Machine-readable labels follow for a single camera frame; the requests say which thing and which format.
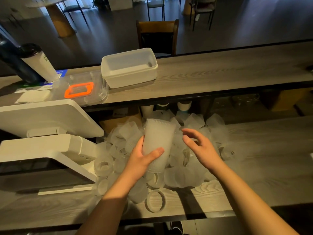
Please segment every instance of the person's right hand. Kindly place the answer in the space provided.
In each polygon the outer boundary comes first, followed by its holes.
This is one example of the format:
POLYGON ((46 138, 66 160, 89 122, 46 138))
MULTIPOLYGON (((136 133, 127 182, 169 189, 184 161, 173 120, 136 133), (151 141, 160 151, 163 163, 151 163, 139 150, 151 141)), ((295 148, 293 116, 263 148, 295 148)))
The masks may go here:
POLYGON ((218 164, 223 161, 215 151, 210 140, 204 137, 195 129, 184 128, 182 129, 184 143, 195 153, 199 162, 209 170, 214 169, 218 164))

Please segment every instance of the wooden countertop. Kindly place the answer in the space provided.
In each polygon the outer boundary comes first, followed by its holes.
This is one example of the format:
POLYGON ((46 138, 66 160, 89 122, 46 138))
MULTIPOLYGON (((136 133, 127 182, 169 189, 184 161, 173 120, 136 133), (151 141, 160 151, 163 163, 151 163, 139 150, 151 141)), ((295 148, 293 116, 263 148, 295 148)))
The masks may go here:
MULTIPOLYGON (((313 202, 313 116, 228 125, 238 164, 234 170, 270 206, 313 202)), ((193 189, 161 189, 165 208, 150 213, 131 204, 125 223, 160 222, 233 214, 220 183, 193 189)), ((94 196, 90 191, 58 195, 0 193, 0 231, 83 223, 94 196)))
MULTIPOLYGON (((308 41, 158 59, 156 80, 110 89, 105 101, 87 108, 93 111, 118 102, 178 99, 243 88, 256 92, 312 87, 313 75, 306 70, 313 64, 311 49, 313 42, 308 41)), ((95 70, 100 66, 69 69, 67 75, 95 70)), ((18 76, 0 78, 0 106, 12 105, 19 98, 20 94, 13 94, 19 80, 18 76)))

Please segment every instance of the orange handle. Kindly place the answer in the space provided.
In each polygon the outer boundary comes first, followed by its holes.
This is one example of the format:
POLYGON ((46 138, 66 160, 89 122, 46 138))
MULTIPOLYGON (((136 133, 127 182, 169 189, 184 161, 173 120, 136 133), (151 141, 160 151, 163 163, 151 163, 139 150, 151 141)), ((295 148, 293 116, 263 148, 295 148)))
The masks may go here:
POLYGON ((70 85, 68 87, 68 89, 65 91, 64 97, 65 98, 74 98, 74 97, 89 95, 93 88, 94 88, 94 83, 93 82, 85 82, 85 83, 79 83, 79 84, 70 85), (80 86, 86 86, 86 91, 79 92, 79 93, 72 93, 73 92, 73 88, 80 87, 80 86))

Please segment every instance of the chair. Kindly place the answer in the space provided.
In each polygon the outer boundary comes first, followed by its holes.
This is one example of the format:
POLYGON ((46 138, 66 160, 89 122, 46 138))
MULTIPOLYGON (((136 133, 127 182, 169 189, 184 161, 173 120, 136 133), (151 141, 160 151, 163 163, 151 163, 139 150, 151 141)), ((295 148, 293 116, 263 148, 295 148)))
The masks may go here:
POLYGON ((80 7, 78 1, 76 0, 76 3, 77 3, 76 5, 71 5, 71 6, 66 6, 65 3, 64 3, 65 1, 67 1, 67 0, 62 1, 63 5, 64 5, 64 9, 61 8, 60 3, 59 3, 59 7, 60 7, 60 9, 62 10, 63 15, 65 16, 65 18, 67 19, 65 13, 68 13, 69 16, 71 17, 73 23, 74 23, 74 20, 73 20, 73 18, 72 18, 72 16, 71 16, 71 13, 70 13, 70 12, 72 12, 72 11, 80 11, 81 14, 83 15, 83 18, 84 18, 86 24, 88 25, 87 20, 86 20, 85 15, 84 15, 84 12, 83 12, 83 10, 81 9, 81 7, 80 7))
POLYGON ((149 21, 150 21, 149 9, 150 8, 157 8, 157 7, 162 7, 162 20, 165 21, 164 0, 153 0, 151 2, 148 2, 148 0, 147 0, 147 7, 148 7, 149 21))
POLYGON ((194 9, 195 13, 194 13, 193 31, 194 31, 195 23, 196 23, 196 15, 205 14, 205 13, 210 13, 208 23, 211 20, 209 30, 211 29, 213 16, 214 16, 215 8, 216 8, 216 2, 217 0, 191 0, 191 2, 189 3, 191 5, 189 25, 191 24, 192 10, 194 9))
POLYGON ((176 55, 179 20, 136 21, 139 48, 151 48, 154 53, 176 55))

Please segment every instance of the person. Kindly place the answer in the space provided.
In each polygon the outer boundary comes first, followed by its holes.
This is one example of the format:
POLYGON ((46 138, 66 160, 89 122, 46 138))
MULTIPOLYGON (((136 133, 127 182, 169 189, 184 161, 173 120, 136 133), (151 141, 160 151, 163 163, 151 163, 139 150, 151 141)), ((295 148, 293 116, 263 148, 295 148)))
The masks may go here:
MULTIPOLYGON (((185 144, 193 150, 200 163, 219 180, 236 216, 251 234, 298 234, 223 162, 209 139, 194 129, 185 128, 182 132, 185 144)), ((116 234, 129 191, 145 174, 149 164, 164 152, 163 148, 157 148, 144 156, 143 139, 144 137, 140 138, 125 169, 76 235, 116 234)))

